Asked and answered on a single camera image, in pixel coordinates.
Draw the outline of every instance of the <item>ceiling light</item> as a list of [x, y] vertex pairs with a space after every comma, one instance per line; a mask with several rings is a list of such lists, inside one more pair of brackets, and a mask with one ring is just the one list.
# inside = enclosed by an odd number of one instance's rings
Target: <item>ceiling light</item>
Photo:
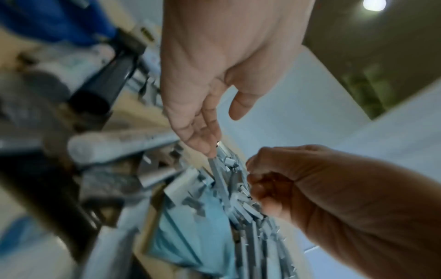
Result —
[[386, 0], [364, 0], [363, 7], [369, 11], [382, 11], [386, 8]]

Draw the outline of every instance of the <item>hand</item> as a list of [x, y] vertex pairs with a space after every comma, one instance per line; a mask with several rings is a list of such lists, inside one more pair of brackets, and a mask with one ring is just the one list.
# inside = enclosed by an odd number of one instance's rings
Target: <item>hand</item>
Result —
[[221, 139], [216, 107], [232, 85], [242, 118], [289, 69], [314, 0], [165, 0], [161, 95], [171, 127], [209, 157]]
[[441, 185], [322, 146], [262, 148], [247, 162], [263, 212], [376, 279], [441, 278]]

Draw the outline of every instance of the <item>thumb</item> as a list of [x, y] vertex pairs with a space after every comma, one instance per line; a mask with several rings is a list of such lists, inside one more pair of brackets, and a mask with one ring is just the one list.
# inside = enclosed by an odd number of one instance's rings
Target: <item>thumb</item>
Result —
[[251, 174], [279, 173], [293, 182], [321, 170], [322, 152], [306, 149], [264, 147], [247, 162]]
[[238, 92], [230, 106], [229, 115], [231, 119], [241, 119], [244, 115], [248, 113], [248, 111], [250, 111], [250, 109], [254, 106], [254, 104], [260, 97], [261, 96], [258, 95]]

